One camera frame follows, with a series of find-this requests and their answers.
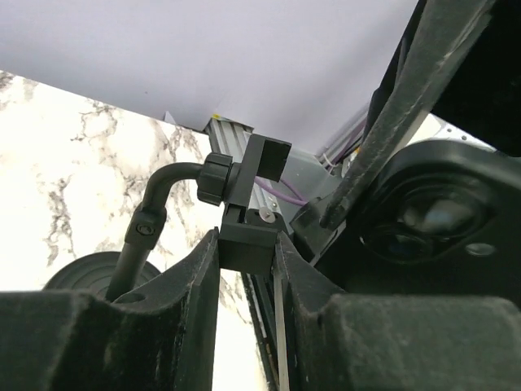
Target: black clamp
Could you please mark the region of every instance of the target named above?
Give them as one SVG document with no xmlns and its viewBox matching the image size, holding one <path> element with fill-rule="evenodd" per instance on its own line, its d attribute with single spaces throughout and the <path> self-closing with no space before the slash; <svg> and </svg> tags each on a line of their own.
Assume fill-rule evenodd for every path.
<svg viewBox="0 0 521 391">
<path fill-rule="evenodd" d="M 219 234 L 221 268 L 269 275 L 277 236 L 286 224 L 280 214 L 248 205 L 255 177 L 278 182 L 290 149 L 290 143 L 253 134 L 240 164 L 216 153 L 205 161 L 197 196 L 209 204 L 225 202 Z"/>
</svg>

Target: gray veining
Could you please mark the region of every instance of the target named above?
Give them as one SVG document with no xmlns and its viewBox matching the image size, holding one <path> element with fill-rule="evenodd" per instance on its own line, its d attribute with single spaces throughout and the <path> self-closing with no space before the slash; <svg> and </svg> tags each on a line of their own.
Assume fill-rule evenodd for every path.
<svg viewBox="0 0 521 391">
<path fill-rule="evenodd" d="M 203 162 L 208 137 L 0 72 L 0 289 L 41 289 L 60 268 L 119 250 L 147 179 L 159 167 Z M 176 184 L 149 261 L 165 270 L 222 208 L 197 200 L 195 181 Z M 215 390 L 264 390 L 252 319 L 238 273 L 223 270 Z"/>
</svg>

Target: white cable tie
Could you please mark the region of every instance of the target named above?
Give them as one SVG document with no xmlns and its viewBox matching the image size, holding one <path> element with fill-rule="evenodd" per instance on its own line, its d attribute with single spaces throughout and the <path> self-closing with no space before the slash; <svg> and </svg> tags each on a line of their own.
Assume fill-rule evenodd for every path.
<svg viewBox="0 0 521 391">
<path fill-rule="evenodd" d="M 331 166 L 331 167 L 338 167 L 338 165 L 334 165 L 333 163 L 331 163 L 331 162 L 329 161 L 329 159 L 328 159 L 327 156 L 326 156 L 326 153 L 323 153 L 323 154 L 322 154 L 322 157 L 324 158 L 324 160 L 326 161 L 326 163 L 327 163 L 329 166 Z"/>
</svg>

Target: black mount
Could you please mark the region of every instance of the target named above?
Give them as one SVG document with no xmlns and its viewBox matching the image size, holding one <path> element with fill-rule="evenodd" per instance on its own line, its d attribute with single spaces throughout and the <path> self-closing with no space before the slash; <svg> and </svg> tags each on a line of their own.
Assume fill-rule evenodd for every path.
<svg viewBox="0 0 521 391">
<path fill-rule="evenodd" d="M 114 301 L 134 288 L 136 278 L 163 231 L 170 188 L 183 179 L 197 181 L 199 200 L 213 205 L 225 202 L 219 234 L 220 267 L 269 275 L 277 234 L 286 230 L 286 224 L 278 213 L 272 213 L 274 220 L 266 222 L 258 211 L 247 211 L 255 177 L 277 182 L 290 149 L 290 143 L 253 134 L 241 163 L 214 152 L 203 165 L 175 163 L 156 171 L 147 184 L 143 202 L 130 220 L 106 298 Z"/>
</svg>

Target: black screw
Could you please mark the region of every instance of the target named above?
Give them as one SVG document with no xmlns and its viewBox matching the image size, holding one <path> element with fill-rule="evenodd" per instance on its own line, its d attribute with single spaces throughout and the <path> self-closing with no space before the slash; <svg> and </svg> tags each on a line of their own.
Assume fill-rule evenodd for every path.
<svg viewBox="0 0 521 391">
<path fill-rule="evenodd" d="M 136 231 L 144 236 L 150 236 L 154 234 L 154 228 L 151 226 L 145 226 L 144 224 L 139 224 L 136 226 Z"/>
</svg>

